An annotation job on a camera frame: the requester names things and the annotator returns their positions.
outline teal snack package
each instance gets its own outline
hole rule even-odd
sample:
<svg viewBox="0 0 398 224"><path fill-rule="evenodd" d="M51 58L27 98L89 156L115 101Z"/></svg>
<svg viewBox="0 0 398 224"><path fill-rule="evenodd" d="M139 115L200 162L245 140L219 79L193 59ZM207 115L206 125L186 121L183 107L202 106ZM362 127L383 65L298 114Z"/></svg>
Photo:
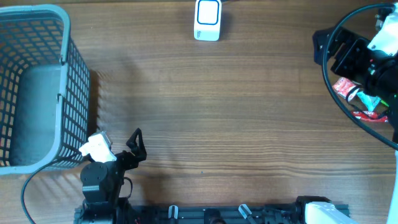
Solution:
<svg viewBox="0 0 398 224"><path fill-rule="evenodd" d="M368 96L363 91L358 92L357 96L361 99L362 103L365 104L368 111L374 111L376 106L380 103L381 99L377 96Z"/></svg>

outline red candy wrapper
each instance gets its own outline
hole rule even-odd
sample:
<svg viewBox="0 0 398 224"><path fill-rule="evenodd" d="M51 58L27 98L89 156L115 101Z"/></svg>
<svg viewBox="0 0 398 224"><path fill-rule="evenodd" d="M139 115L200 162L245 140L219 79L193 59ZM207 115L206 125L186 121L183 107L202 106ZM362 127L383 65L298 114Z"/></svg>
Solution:
<svg viewBox="0 0 398 224"><path fill-rule="evenodd" d="M352 90L355 86L356 85L353 82L351 82L349 79L341 77L333 85L333 89L337 92L337 94L339 94L341 97L346 99L347 94L349 93L349 91ZM358 92L358 90L355 90L348 97L348 101L351 101L354 98L354 96L356 95L357 92Z"/></svg>
<svg viewBox="0 0 398 224"><path fill-rule="evenodd" d="M370 112L370 111L363 111L366 113L369 117L373 119L369 119L365 114L359 111L352 111L351 114L353 114L356 118L360 119L361 121L369 121L369 122L388 122L387 116L384 116L380 119L377 119L379 117L379 114L375 112Z"/></svg>

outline gray laundry basket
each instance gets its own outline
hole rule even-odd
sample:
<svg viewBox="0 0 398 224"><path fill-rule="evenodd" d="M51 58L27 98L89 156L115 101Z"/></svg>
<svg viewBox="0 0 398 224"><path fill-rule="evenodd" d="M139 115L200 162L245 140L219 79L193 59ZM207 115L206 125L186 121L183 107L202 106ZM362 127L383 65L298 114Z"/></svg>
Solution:
<svg viewBox="0 0 398 224"><path fill-rule="evenodd" d="M90 73L62 8L0 8L0 94L0 175L34 172L86 142Z"/></svg>

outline wooden table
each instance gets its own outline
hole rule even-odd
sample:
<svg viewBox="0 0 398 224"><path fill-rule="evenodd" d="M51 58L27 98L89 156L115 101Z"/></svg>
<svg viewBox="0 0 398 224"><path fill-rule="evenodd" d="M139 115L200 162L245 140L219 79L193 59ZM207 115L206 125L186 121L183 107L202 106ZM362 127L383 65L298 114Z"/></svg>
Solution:
<svg viewBox="0 0 398 224"><path fill-rule="evenodd" d="M137 127L144 133L148 160L126 174L131 203L260 205L321 195L349 204L360 223L385 222L394 151L345 117L313 62L315 30L369 3L227 2L218 42L193 38L192 1L61 4L93 77L91 129L108 130L115 152ZM373 15L351 26L373 34ZM388 124L374 128L391 135ZM28 185L37 223L73 220L81 168ZM19 201L26 178L0 177L2 223L27 222Z"/></svg>

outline basket handle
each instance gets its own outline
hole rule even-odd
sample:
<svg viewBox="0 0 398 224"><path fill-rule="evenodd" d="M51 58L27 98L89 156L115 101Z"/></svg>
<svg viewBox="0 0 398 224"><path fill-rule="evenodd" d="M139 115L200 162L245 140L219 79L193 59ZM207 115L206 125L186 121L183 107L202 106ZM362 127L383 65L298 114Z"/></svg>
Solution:
<svg viewBox="0 0 398 224"><path fill-rule="evenodd" d="M7 14L22 14L22 13L35 13L35 12L51 12L61 18L63 22L63 35L61 46L61 65L68 62L68 47L70 39L70 18L68 13L59 6L53 4L42 4L37 6L9 6L0 7L0 15Z"/></svg>

